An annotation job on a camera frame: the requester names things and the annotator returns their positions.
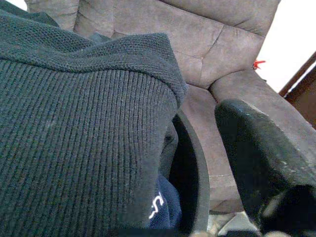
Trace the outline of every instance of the chair backrest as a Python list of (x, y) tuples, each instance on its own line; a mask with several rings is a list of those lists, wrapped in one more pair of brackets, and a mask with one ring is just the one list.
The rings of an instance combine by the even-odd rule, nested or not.
[(26, 0), (63, 29), (110, 38), (165, 32), (187, 83), (251, 68), (280, 0)]

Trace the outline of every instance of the microfiber upholstery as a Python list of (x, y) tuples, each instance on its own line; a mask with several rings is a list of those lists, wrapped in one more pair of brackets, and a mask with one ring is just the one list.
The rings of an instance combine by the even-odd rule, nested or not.
[(111, 39), (166, 33), (181, 74), (190, 85), (183, 112), (195, 129), (206, 158), (211, 209), (240, 210), (236, 184), (215, 123), (217, 100), (209, 90), (214, 82), (226, 75), (251, 69), (279, 0), (26, 2), (30, 12), (44, 11), (61, 28), (86, 38), (95, 32)]

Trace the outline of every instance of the navy blue fabric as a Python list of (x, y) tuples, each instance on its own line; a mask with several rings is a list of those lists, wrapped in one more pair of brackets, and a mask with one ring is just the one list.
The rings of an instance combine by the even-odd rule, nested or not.
[(176, 229), (182, 216), (180, 198), (174, 186), (161, 174), (158, 175), (150, 229)]

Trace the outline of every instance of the gray recliner chair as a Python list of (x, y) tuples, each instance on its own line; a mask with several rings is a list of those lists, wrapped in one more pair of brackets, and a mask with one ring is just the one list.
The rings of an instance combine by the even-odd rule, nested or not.
[(310, 163), (316, 132), (252, 69), (279, 0), (26, 0), (61, 28), (88, 37), (168, 34), (189, 92), (182, 106), (201, 143), (210, 185), (210, 210), (242, 211), (218, 132), (214, 109), (225, 99), (253, 105), (281, 129)]

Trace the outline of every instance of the ribbed knit fabric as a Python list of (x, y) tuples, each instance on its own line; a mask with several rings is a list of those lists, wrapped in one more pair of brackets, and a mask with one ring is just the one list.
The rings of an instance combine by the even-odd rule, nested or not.
[(95, 44), (0, 10), (0, 236), (148, 222), (186, 91), (164, 34)]

